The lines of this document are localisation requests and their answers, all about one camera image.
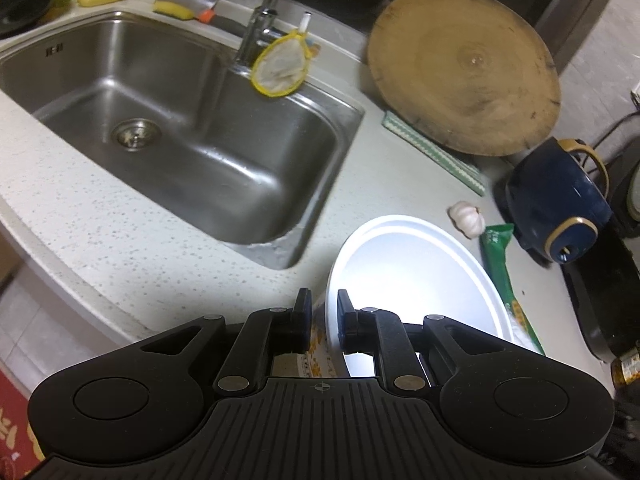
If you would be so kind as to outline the white paper bowl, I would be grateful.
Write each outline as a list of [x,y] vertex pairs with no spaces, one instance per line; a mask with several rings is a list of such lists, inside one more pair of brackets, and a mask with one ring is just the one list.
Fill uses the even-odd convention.
[[420,325],[442,315],[513,342],[510,316],[482,265],[460,242],[433,223],[388,214],[349,235],[333,263],[326,291],[314,306],[311,346],[298,360],[310,377],[373,374],[373,358],[345,356],[338,340],[337,292],[355,309],[396,313]]

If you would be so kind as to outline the short green wrapper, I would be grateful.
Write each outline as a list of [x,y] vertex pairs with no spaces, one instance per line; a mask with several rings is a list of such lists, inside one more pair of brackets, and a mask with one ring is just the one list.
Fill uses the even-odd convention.
[[484,268],[506,308],[514,341],[519,346],[544,356],[544,348],[514,294],[506,266],[506,248],[512,240],[513,231],[514,225],[511,223],[486,226],[484,233],[480,236]]

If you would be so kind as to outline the chrome kitchen faucet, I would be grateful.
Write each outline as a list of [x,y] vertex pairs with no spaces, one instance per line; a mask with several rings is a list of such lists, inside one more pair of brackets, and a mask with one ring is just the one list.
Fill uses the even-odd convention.
[[278,17],[278,2],[279,0],[262,0],[256,6],[234,58],[234,68],[239,73],[247,74],[262,51],[283,36],[283,32],[278,32],[273,27]]

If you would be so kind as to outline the garlic bulb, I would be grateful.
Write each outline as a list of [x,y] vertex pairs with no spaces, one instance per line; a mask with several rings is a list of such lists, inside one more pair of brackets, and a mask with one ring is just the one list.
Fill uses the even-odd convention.
[[450,206],[448,216],[456,229],[469,240],[480,237],[486,230],[485,218],[480,210],[464,200]]

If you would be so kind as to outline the green white knitted cloth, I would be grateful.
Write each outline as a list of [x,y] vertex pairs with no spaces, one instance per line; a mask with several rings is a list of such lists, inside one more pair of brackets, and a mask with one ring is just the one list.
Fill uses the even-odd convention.
[[450,176],[455,177],[478,196],[486,194],[483,175],[477,166],[451,155],[439,145],[422,136],[421,133],[418,133],[389,110],[384,114],[382,126],[427,156],[432,162],[446,170]]

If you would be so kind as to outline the blue rice cooker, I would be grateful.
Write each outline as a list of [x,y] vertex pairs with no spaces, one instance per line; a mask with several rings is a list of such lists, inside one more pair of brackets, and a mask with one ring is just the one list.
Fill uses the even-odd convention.
[[609,190],[608,170],[591,146],[552,136],[506,179],[506,211],[524,249],[567,264],[585,255],[610,221]]

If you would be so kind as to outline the black open rice cooker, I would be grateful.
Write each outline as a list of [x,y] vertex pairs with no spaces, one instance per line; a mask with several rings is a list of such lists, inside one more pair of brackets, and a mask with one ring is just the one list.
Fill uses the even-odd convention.
[[613,215],[596,244],[563,268],[582,336],[612,362],[639,341],[639,140],[608,165]]

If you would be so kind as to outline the glass sauce jar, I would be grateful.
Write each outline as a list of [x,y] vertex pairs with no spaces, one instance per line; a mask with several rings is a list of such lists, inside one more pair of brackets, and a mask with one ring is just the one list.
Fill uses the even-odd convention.
[[640,376],[639,345],[615,358],[611,363],[611,375],[616,389],[623,389],[633,384]]

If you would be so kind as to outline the stainless steel sink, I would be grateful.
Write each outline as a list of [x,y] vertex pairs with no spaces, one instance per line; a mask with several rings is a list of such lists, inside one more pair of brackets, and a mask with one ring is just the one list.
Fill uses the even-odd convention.
[[229,47],[130,13],[1,57],[1,88],[114,177],[239,254],[294,266],[362,114],[304,84],[270,99]]

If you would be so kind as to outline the yellow mesh sink strainer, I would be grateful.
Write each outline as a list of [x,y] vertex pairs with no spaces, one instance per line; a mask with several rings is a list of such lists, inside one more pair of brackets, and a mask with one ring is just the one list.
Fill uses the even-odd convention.
[[296,29],[258,56],[250,71],[250,82],[263,96],[288,96],[305,81],[312,58],[307,42],[311,17],[310,12],[305,12]]

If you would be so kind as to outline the round wooden cutting board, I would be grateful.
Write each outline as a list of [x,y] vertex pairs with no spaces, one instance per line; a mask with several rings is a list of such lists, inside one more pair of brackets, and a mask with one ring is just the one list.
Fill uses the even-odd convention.
[[497,0],[394,0],[372,27],[367,63],[390,108],[461,153],[529,150],[560,114],[544,40]]

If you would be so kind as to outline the yellow grey scrub sponge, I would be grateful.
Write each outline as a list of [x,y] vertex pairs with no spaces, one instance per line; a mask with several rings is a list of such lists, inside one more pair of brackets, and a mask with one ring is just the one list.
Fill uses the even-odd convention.
[[178,18],[181,21],[197,20],[208,24],[216,15],[215,6],[220,0],[155,0],[155,13]]

